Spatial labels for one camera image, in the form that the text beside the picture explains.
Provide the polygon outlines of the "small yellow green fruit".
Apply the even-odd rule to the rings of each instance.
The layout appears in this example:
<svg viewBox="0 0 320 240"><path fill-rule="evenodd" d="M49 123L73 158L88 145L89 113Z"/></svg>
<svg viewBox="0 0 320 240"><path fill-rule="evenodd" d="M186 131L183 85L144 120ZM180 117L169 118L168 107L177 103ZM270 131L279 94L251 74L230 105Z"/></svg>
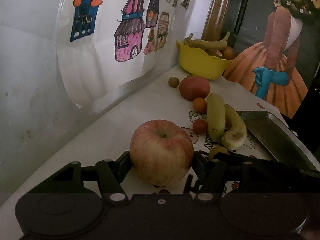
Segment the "small yellow green fruit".
<svg viewBox="0 0 320 240"><path fill-rule="evenodd" d="M222 146L215 146L210 150L210 153L208 155L208 160L213 160L214 156L218 153L224 153L224 154L229 154L228 150L225 147Z"/></svg>

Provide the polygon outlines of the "red cherry tomato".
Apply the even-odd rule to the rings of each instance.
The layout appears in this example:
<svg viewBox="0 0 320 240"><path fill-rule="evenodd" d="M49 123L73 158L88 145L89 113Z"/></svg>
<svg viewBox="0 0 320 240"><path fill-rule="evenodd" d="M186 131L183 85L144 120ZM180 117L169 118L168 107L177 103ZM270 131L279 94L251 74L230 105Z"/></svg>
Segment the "red cherry tomato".
<svg viewBox="0 0 320 240"><path fill-rule="evenodd" d="M197 119L193 122L192 130L196 134L206 134L208 131L208 124L202 119Z"/></svg>

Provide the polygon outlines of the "red yellow striped apple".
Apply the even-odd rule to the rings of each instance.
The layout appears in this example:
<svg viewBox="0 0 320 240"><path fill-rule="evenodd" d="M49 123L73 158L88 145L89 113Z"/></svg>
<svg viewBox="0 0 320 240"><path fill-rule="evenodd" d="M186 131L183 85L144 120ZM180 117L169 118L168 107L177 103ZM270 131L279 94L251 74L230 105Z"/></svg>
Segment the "red yellow striped apple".
<svg viewBox="0 0 320 240"><path fill-rule="evenodd" d="M191 168L193 155L189 135L168 120L147 121L131 137L133 168L152 185L167 186L183 179Z"/></svg>

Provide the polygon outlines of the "small orange tangerine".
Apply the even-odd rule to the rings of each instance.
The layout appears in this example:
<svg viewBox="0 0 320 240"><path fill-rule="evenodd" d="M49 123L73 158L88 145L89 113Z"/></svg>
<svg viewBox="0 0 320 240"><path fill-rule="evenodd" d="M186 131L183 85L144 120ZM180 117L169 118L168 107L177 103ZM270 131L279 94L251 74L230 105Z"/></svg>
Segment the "small orange tangerine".
<svg viewBox="0 0 320 240"><path fill-rule="evenodd" d="M195 98L193 109L199 113L207 113L207 102L203 98Z"/></svg>

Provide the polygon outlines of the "large red tomato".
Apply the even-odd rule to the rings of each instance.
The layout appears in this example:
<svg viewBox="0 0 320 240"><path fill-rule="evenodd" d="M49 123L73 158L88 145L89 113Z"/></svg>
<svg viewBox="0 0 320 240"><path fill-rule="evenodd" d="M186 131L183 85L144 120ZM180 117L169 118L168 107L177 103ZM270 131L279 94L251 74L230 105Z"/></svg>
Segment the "large red tomato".
<svg viewBox="0 0 320 240"><path fill-rule="evenodd" d="M210 83L204 77L188 76L181 81L179 91L181 97L189 101L205 99L210 93Z"/></svg>

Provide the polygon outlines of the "metal baking tray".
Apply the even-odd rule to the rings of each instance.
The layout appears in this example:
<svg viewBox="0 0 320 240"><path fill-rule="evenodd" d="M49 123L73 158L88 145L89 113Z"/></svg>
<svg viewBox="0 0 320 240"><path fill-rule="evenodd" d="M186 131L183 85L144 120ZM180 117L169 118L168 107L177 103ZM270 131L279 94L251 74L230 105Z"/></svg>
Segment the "metal baking tray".
<svg viewBox="0 0 320 240"><path fill-rule="evenodd" d="M267 111L237 111L248 131L274 159L304 170L319 171L319 161L298 137Z"/></svg>

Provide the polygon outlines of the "small brown green fruit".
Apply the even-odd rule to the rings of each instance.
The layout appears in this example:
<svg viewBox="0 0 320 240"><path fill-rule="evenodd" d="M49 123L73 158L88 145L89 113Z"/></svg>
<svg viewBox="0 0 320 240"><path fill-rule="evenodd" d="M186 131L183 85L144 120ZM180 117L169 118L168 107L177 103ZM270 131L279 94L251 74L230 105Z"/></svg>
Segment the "small brown green fruit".
<svg viewBox="0 0 320 240"><path fill-rule="evenodd" d="M168 80L168 85L172 88L178 87L179 84L180 84L180 80L177 77L173 76Z"/></svg>

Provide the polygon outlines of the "yellow plastic fruit bowl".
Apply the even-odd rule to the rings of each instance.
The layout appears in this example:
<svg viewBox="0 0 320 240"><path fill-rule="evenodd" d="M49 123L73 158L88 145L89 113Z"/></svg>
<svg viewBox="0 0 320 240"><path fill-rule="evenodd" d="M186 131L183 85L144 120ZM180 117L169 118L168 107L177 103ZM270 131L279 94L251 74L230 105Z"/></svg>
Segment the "yellow plastic fruit bowl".
<svg viewBox="0 0 320 240"><path fill-rule="evenodd" d="M180 67L189 74L215 80L221 77L231 60L211 56L200 48L191 48L183 42L176 42L179 48Z"/></svg>

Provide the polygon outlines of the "stickered dark fruit in bowl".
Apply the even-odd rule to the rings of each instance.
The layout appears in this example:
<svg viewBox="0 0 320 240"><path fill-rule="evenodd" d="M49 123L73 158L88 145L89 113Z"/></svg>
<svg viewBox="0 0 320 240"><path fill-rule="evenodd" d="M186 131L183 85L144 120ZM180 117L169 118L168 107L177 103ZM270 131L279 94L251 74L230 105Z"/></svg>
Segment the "stickered dark fruit in bowl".
<svg viewBox="0 0 320 240"><path fill-rule="evenodd" d="M219 50L215 50L215 49L210 49L206 51L208 53L208 55L210 56L215 56L218 58L223 58L223 54L221 53L221 51Z"/></svg>

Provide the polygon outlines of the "orange fruit in bowl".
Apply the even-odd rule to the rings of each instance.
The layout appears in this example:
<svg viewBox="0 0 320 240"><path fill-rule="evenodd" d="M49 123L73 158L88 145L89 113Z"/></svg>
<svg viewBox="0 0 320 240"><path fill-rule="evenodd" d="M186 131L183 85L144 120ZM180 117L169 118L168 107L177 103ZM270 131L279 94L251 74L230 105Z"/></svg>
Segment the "orange fruit in bowl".
<svg viewBox="0 0 320 240"><path fill-rule="evenodd" d="M225 60L233 60L235 58L235 52L230 46L227 46L224 50L222 50L221 54L222 58Z"/></svg>

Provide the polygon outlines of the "banana in yellow bowl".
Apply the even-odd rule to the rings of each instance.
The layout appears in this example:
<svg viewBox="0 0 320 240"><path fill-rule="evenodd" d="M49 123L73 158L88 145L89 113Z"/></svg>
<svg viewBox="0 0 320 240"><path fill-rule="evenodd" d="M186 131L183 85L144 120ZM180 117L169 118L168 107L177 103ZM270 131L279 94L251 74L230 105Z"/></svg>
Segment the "banana in yellow bowl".
<svg viewBox="0 0 320 240"><path fill-rule="evenodd" d="M219 41L205 41L201 39L193 40L193 33L191 33L184 39L183 43L186 46L200 48L203 50L224 50L227 47L230 34L231 33L228 31L225 37Z"/></svg>

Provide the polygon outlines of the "houses drawing paper sheet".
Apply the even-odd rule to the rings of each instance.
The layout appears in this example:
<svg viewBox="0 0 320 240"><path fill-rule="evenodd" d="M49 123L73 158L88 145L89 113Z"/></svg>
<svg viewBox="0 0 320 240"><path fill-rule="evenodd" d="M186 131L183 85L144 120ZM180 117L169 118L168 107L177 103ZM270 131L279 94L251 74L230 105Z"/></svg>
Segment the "houses drawing paper sheet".
<svg viewBox="0 0 320 240"><path fill-rule="evenodd" d="M82 108L176 61L176 41L200 36L211 0L62 0L57 60Z"/></svg>

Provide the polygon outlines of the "orange dress girl painting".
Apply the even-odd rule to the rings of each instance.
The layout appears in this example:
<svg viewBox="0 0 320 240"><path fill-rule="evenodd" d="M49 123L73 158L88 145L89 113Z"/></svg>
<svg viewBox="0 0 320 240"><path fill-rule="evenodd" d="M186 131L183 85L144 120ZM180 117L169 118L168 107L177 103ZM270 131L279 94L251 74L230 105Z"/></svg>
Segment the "orange dress girl painting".
<svg viewBox="0 0 320 240"><path fill-rule="evenodd" d="M319 0L273 0L263 41L241 52L223 76L294 117L308 89L296 68L303 26L316 22Z"/></svg>

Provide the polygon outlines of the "brown wooden post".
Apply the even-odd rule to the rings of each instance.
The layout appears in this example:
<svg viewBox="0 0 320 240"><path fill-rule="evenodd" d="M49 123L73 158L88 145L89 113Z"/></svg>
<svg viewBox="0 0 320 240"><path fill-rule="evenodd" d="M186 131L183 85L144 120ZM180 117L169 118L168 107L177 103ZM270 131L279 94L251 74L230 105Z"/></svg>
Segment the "brown wooden post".
<svg viewBox="0 0 320 240"><path fill-rule="evenodd" d="M202 33L203 40L218 41L220 39L230 1L212 0Z"/></svg>

